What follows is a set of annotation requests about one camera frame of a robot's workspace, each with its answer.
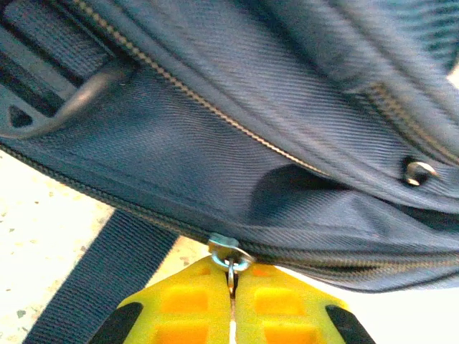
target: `yellow plastic object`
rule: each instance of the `yellow plastic object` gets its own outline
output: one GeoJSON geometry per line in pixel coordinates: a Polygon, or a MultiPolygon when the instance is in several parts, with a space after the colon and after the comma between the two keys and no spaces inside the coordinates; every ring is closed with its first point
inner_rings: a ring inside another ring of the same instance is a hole
{"type": "Polygon", "coordinates": [[[143,305],[124,344],[228,344],[230,295],[225,274],[210,257],[131,295],[143,305]]]}
{"type": "Polygon", "coordinates": [[[325,306],[347,306],[271,265],[244,271],[236,291],[241,344],[345,344],[325,306]]]}

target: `zipper slider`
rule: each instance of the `zipper slider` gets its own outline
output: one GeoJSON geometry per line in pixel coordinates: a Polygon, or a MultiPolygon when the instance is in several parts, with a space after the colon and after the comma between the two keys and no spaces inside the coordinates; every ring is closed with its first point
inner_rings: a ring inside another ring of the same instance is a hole
{"type": "Polygon", "coordinates": [[[248,269],[255,262],[255,258],[240,249],[236,239],[218,233],[212,233],[207,244],[212,254],[212,261],[227,273],[229,294],[234,297],[237,274],[248,269]]]}

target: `white floor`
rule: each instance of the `white floor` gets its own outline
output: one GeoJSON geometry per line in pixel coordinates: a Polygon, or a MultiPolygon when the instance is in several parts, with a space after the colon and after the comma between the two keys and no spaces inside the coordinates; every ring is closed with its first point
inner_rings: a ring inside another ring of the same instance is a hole
{"type": "MultiPolygon", "coordinates": [[[[113,210],[3,153],[0,176],[0,343],[20,343],[113,210]]],[[[205,254],[180,238],[150,284],[205,254]]],[[[459,290],[361,295],[304,279],[347,301],[378,344],[459,344],[459,290]]]]}

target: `nylon strap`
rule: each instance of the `nylon strap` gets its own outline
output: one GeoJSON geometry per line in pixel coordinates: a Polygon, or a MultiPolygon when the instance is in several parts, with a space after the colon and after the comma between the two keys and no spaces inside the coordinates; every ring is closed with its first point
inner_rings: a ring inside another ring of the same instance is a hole
{"type": "Polygon", "coordinates": [[[24,343],[89,341],[123,299],[145,287],[176,239],[176,234],[115,211],[24,343]]]}

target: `navy blue bag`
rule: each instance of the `navy blue bag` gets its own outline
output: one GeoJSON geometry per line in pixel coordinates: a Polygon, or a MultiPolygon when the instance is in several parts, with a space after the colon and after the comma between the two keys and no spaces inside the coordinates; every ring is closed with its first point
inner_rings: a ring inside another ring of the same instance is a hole
{"type": "Polygon", "coordinates": [[[0,36],[37,170],[339,287],[459,285],[457,1],[12,0],[0,36]]]}

